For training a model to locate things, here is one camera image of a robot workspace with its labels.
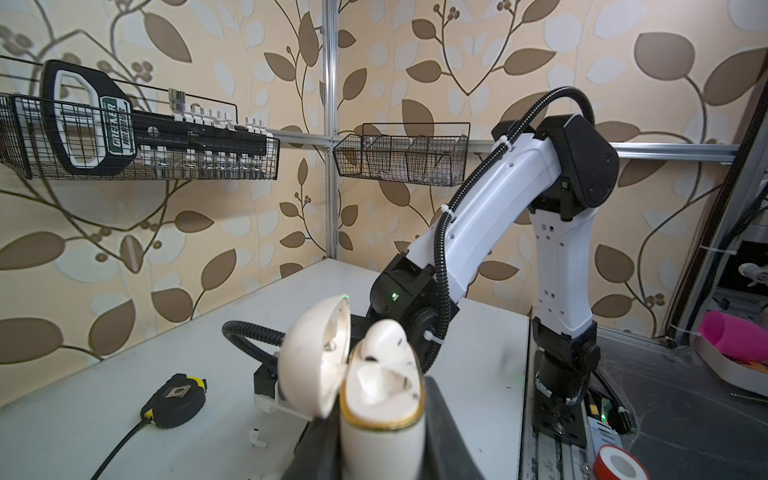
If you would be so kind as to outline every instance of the black cable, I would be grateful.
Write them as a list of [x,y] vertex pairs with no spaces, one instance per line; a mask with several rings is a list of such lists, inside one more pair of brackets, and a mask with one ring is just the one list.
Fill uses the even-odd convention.
[[125,437],[123,437],[120,443],[118,443],[118,446],[114,447],[114,450],[112,450],[112,452],[109,455],[107,455],[107,458],[104,460],[104,462],[101,463],[101,466],[98,468],[96,473],[94,473],[94,476],[91,477],[91,480],[96,480],[96,478],[99,478],[99,476],[101,476],[101,473],[104,471],[104,469],[107,468],[107,465],[109,465],[109,462],[111,462],[114,456],[120,451],[120,449],[123,448],[123,445],[125,445],[128,442],[128,440],[131,439],[132,436],[136,435],[136,433],[139,430],[141,430],[142,428],[144,428],[149,424],[150,424],[150,419],[141,419],[141,421],[137,423],[136,426],[133,427]]
[[[594,126],[594,112],[592,105],[587,99],[587,96],[575,87],[560,87],[555,88],[553,91],[545,94],[541,97],[528,112],[523,115],[519,121],[512,124],[507,131],[507,141],[509,145],[514,144],[523,131],[531,124],[531,122],[539,115],[544,108],[551,102],[558,98],[568,97],[576,101],[584,118]],[[507,143],[500,144],[494,149],[488,157],[475,168],[475,171],[469,175],[469,178],[458,188],[456,193],[448,203],[448,207],[451,211],[455,212],[456,208],[461,204],[467,193],[474,187],[478,180],[485,175],[493,165],[501,159],[504,154],[509,150]],[[448,333],[448,325],[451,322],[451,310],[452,302],[448,286],[448,269],[445,265],[445,231],[448,228],[450,221],[450,214],[443,212],[435,227],[435,244],[434,244],[434,258],[435,258],[435,281],[437,282],[437,297],[438,297],[438,323],[435,328],[435,336],[440,340],[445,339],[446,333]],[[438,353],[440,352],[440,344],[432,342],[424,356],[424,363],[422,364],[422,371],[427,372],[432,364],[435,362]]]
[[226,322],[221,326],[221,332],[233,345],[254,359],[268,366],[277,366],[277,358],[274,355],[263,351],[246,340],[246,338],[280,346],[283,344],[283,339],[285,339],[285,333],[239,320]]
[[624,404],[621,402],[619,395],[616,394],[614,389],[611,387],[611,384],[608,383],[608,380],[603,376],[603,374],[600,372],[599,369],[594,369],[594,371],[592,372],[592,375],[594,375],[594,377],[598,379],[598,382],[600,382],[600,384],[603,386],[608,396],[611,397],[611,403],[614,404],[616,413],[619,416],[619,419],[621,421],[621,425],[619,425],[620,428],[617,429],[616,425],[613,425],[614,430],[616,430],[616,433],[618,433],[619,435],[626,435],[628,433],[631,433],[632,421],[629,418],[627,407],[625,407]]

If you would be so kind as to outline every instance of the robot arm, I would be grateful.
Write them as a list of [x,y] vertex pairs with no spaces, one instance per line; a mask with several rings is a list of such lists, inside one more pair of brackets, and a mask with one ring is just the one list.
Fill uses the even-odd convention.
[[[575,99],[584,116],[545,118],[536,131],[528,126],[564,96]],[[589,244],[597,207],[617,178],[618,155],[594,129],[584,94],[569,87],[550,92],[509,125],[440,219],[384,269],[371,290],[366,322],[397,320],[423,370],[429,369],[480,264],[528,208],[538,251],[532,329],[545,351],[535,383],[541,400],[535,423],[569,443],[585,441],[567,424],[574,423],[600,359],[588,298]]]
[[[445,262],[451,300],[457,303],[488,252],[520,213],[562,175],[550,138],[523,134],[472,188],[445,233]],[[531,215],[538,253],[539,299],[536,316],[557,333],[577,336],[592,312],[587,296],[589,239],[596,209],[571,221],[537,210]],[[406,258],[419,268],[434,265],[435,225],[411,243]]]

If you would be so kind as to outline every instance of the open case lid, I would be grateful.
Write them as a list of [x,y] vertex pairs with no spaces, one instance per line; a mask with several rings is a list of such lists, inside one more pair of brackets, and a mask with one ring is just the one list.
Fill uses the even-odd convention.
[[307,310],[280,346],[280,389],[300,412],[326,418],[346,374],[351,320],[349,297],[334,296]]

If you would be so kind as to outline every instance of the greener label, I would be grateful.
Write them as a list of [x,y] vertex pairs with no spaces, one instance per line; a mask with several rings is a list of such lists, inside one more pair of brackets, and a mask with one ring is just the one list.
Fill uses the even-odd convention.
[[102,118],[107,151],[113,155],[135,154],[131,104],[122,98],[101,97],[101,108],[106,110]]

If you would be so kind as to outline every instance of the wall-mounted basket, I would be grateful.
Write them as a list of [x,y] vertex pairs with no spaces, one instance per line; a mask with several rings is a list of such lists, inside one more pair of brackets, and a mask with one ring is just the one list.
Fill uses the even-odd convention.
[[[466,129],[452,136],[388,135],[374,125],[385,125],[389,132],[413,125],[442,125]],[[344,137],[333,148],[333,158],[342,177],[389,180],[408,184],[452,187],[464,181],[469,143],[469,124],[363,124],[361,134]]]
[[255,127],[122,111],[0,94],[0,161],[28,179],[277,178],[280,140]]

